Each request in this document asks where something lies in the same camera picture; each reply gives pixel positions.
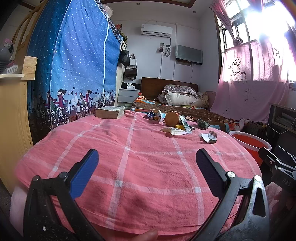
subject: finger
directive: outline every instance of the finger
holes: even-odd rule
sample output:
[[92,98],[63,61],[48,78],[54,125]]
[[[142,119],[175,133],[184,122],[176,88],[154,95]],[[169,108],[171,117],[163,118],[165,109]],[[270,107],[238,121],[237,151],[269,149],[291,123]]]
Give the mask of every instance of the finger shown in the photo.
[[280,200],[280,198],[281,198],[281,191],[274,196],[274,200],[278,201],[278,200]]
[[157,237],[158,231],[156,229],[153,229],[132,238],[130,241],[156,241]]

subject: red bucket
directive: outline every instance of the red bucket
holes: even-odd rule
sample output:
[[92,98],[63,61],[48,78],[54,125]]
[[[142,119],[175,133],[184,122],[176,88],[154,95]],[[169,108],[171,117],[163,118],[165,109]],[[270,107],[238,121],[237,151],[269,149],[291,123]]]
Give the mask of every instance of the red bucket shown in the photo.
[[271,145],[257,136],[253,136],[241,131],[230,131],[229,135],[237,140],[237,142],[241,144],[252,155],[258,166],[261,166],[263,162],[258,154],[259,149],[261,147],[265,147],[268,150],[271,150]]

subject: wall outlet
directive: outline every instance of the wall outlet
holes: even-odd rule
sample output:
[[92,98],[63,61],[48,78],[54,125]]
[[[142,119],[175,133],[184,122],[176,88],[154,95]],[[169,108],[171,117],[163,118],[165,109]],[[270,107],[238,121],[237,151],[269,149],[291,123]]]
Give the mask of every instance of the wall outlet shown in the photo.
[[164,43],[159,44],[159,52],[163,52],[164,45]]

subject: polka dot fabric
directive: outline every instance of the polka dot fabric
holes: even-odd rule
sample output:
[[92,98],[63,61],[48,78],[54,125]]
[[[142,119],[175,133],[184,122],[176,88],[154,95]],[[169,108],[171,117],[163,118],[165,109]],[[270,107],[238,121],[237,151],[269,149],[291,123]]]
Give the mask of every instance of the polka dot fabric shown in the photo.
[[28,83],[34,142],[59,125],[114,105],[122,37],[98,0],[50,0],[27,55],[38,57]]

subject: hand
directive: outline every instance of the hand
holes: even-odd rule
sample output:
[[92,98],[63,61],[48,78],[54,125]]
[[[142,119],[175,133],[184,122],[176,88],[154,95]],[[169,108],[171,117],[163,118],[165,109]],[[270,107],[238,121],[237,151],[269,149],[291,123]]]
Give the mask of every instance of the hand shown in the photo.
[[130,241],[156,241],[157,237],[158,231],[156,229],[153,229],[132,238]]

